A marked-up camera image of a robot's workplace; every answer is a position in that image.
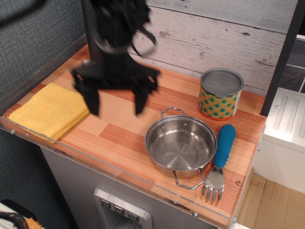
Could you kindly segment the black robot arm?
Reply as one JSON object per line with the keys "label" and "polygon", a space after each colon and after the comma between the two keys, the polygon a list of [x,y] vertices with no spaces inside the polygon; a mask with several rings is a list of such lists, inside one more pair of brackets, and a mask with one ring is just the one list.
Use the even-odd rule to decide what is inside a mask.
{"label": "black robot arm", "polygon": [[157,90],[160,71],[137,63],[129,54],[137,31],[153,44],[156,38],[144,28],[149,12],[144,0],[92,0],[96,27],[92,38],[102,53],[97,62],[84,61],[70,71],[75,89],[83,96],[93,115],[99,114],[98,90],[131,90],[135,113],[143,111],[148,95]]}

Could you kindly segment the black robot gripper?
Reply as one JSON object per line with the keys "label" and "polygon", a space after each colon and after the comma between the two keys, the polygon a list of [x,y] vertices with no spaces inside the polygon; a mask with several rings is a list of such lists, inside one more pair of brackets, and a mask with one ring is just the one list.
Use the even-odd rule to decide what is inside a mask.
{"label": "black robot gripper", "polygon": [[133,90],[135,114],[139,115],[148,95],[158,87],[160,71],[136,62],[129,54],[103,54],[97,62],[71,70],[74,88],[83,96],[91,114],[99,115],[98,90]]}

